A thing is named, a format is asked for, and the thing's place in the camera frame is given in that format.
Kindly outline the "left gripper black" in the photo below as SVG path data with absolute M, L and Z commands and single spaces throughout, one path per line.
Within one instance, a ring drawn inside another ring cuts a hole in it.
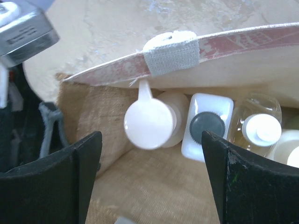
M 2 173 L 68 146 L 61 110 L 34 93 L 22 64 L 8 71 L 8 102 L 0 111 Z

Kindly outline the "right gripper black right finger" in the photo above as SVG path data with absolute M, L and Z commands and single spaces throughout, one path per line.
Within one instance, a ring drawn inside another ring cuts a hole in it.
M 202 147 L 222 224 L 297 224 L 299 170 L 204 131 Z

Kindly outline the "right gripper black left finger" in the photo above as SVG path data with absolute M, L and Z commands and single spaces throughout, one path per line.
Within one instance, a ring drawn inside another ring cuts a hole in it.
M 102 149 L 95 131 L 0 175 L 2 224 L 83 224 Z

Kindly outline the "brown burlap canvas bag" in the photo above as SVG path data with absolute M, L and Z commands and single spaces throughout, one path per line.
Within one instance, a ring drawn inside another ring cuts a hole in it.
M 87 224 L 296 224 L 299 25 L 163 33 L 63 75 L 68 139 L 95 155 Z

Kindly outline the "tan pump lotion bottle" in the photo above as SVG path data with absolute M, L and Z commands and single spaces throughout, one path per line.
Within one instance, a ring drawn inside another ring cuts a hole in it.
M 183 139 L 189 100 L 178 91 L 153 97 L 147 80 L 139 82 L 138 99 L 127 109 L 124 130 L 137 148 L 154 150 L 173 147 Z

